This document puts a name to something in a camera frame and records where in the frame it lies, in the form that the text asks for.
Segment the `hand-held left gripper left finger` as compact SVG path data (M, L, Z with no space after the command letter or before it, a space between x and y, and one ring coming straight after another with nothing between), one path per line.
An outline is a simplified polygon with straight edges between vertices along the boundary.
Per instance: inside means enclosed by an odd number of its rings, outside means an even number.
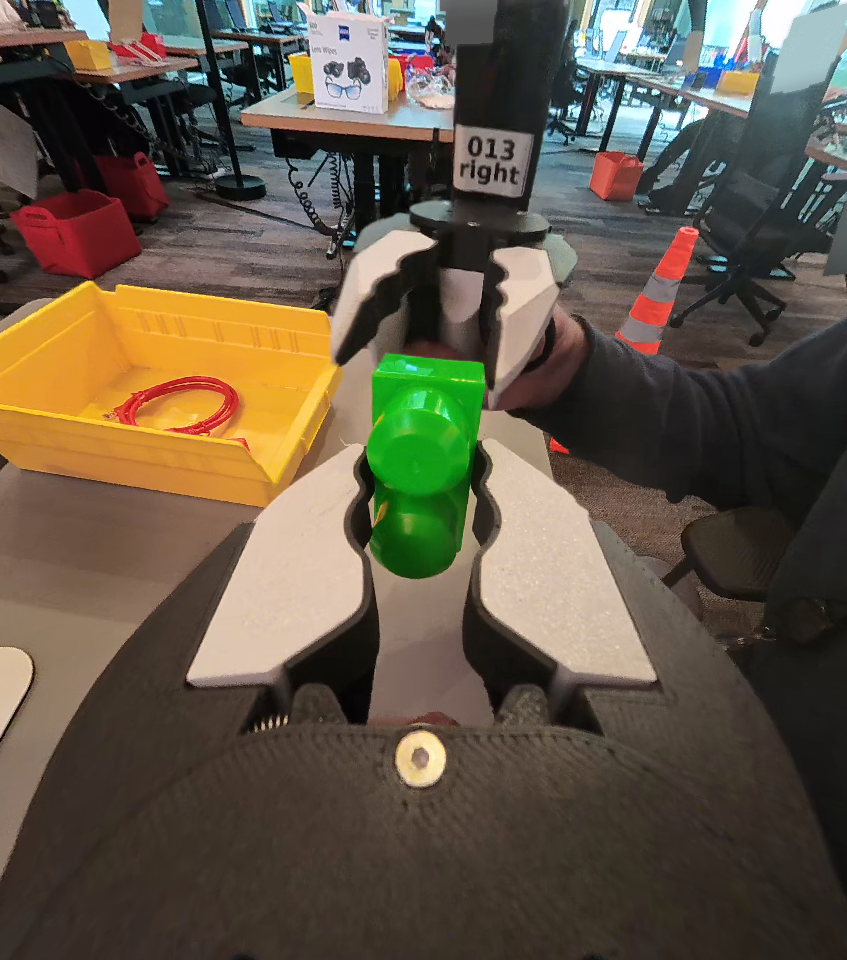
M374 477L349 444L253 522L186 675L197 689L312 682L341 690L380 649L373 574Z

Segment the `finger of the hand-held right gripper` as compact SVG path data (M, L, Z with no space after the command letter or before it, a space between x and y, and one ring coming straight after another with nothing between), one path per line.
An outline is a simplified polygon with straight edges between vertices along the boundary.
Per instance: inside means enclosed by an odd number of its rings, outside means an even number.
M549 253L528 246L495 250L489 256L483 285L479 326L487 408L496 410L521 374L550 357L559 287Z
M438 271L438 241L417 229L361 238L331 316L333 363L345 367L366 348L377 360L401 353L410 334L410 297L424 293Z

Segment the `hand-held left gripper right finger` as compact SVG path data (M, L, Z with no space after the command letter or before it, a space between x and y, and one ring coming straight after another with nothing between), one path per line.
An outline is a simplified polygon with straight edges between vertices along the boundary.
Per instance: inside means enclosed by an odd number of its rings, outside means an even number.
M588 511L495 439L473 472L468 664L489 690L648 690L658 680Z

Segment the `green plastic block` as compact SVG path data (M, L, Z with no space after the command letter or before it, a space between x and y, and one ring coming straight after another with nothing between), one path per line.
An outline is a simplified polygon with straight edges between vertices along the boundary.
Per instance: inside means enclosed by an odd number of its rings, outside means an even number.
M463 546L485 392L472 361L388 354L372 375L369 547L395 576L436 577Z

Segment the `yellow plastic bin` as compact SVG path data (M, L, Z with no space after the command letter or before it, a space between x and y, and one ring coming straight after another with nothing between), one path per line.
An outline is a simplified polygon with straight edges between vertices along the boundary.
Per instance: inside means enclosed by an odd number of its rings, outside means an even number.
M0 333L0 455L264 508L331 411L331 331L314 309L84 282Z

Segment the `far long desk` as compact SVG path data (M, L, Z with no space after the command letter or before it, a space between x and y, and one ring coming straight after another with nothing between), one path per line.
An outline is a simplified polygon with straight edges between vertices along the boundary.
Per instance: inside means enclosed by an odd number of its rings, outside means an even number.
M660 74L645 69L609 64L606 61L593 58L585 58L578 62L577 74L578 77L585 79L581 111L572 130L573 137L577 139L589 136L588 127L598 101L598 92L601 85L604 81L614 83L614 90L610 98L609 116L603 132L599 135L599 146L597 148L581 148L582 152L592 155L609 151L623 97L629 88L657 93L657 96L651 99L653 112L635 153L636 158L640 161L644 161L647 157L666 108L674 104L683 106L694 104L709 111L745 119L750 113L756 93L755 90L735 92L704 87L697 89L692 85L681 86L678 83L670 82L668 78L662 78Z

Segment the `orange striped traffic cone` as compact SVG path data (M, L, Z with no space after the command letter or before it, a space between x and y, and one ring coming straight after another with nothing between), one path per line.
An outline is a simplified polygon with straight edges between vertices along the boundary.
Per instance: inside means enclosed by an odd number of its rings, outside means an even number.
M695 227L681 227L660 259L615 338L639 354L659 353L672 308L694 256L699 238Z

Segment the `wooden desk with black legs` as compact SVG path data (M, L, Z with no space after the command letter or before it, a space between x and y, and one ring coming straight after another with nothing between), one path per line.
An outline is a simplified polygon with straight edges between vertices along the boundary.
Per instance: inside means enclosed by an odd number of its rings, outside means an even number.
M401 92L383 115L318 108L296 88L244 109L245 128L270 134L274 155L311 227L339 258L369 223L429 199L453 144L453 113Z

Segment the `orange fabric bin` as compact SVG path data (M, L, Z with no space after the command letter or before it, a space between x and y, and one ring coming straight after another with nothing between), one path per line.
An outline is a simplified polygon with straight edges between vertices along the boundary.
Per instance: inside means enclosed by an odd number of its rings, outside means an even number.
M616 150L595 155L588 189L605 202L631 202L645 172L645 164L636 156Z

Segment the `white printed box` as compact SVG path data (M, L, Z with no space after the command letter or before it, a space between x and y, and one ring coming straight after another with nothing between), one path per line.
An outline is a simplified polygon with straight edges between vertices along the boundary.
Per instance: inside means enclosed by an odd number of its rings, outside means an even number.
M307 14L318 109L370 115L389 107L389 27L385 19L333 11Z

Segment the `black floor stand pole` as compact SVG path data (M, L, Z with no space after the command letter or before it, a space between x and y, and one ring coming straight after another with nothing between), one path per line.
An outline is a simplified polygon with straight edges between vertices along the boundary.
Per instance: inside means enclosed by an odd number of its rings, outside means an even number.
M253 202L263 200L267 196L264 181L255 175L243 174L238 157L238 150L231 125L229 107L225 98L222 78L218 66L214 38L207 17L204 1L195 1L197 18L201 27L201 38L204 46L204 55L207 61L207 78L214 91L215 100L213 109L217 130L222 136L225 150L229 158L229 174L219 176L215 180L217 194L226 201Z

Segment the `black mesh office chair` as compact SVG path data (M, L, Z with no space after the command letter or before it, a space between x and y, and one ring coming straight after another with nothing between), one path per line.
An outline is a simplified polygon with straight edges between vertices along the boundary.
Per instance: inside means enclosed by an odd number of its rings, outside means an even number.
M757 348L787 309L760 280L770 280L809 232L800 219L801 205L789 197L809 160L807 146L839 58L812 67L810 81L788 92L777 83L783 59L780 55L763 70L736 153L694 221L705 245L723 260L723 270L684 279L706 292L671 316L673 329L703 306L737 299L758 326L750 338Z

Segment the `small red fabric bin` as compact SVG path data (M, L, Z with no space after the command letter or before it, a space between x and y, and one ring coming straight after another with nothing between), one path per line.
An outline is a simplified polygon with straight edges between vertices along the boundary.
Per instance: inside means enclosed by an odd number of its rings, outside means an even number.
M170 206L165 186L153 161L139 151L131 157L95 156L109 196L117 198L129 219L153 223Z

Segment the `large red fabric bin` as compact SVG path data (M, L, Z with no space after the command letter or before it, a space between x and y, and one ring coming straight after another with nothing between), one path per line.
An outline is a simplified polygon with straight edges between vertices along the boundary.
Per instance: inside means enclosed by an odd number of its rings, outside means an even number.
M35 201L11 212L10 220L48 275L95 281L142 254L122 201L98 191Z

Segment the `red and white box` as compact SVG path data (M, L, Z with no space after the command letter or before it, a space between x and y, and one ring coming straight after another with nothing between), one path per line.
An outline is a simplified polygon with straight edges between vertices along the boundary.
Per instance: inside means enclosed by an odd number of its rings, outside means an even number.
M111 38L108 47L120 64L153 66L167 60L165 38L159 33L143 31L140 38L122 42Z

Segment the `grey hanging sheet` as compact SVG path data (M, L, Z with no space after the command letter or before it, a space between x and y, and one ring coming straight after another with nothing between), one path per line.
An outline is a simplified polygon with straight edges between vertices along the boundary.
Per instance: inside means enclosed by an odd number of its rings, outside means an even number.
M0 184L28 200L39 193L39 150L32 126L0 104Z

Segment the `long wooden desk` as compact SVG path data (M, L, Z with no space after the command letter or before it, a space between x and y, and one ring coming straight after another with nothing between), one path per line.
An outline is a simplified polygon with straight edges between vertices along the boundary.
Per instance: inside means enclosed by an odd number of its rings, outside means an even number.
M47 163L67 192L89 189L110 196L95 157L142 152L187 163L173 109L174 96L185 86L171 75L195 61L117 62L106 73L80 73L65 43L84 39L79 30L0 27L0 105L33 129L38 185Z

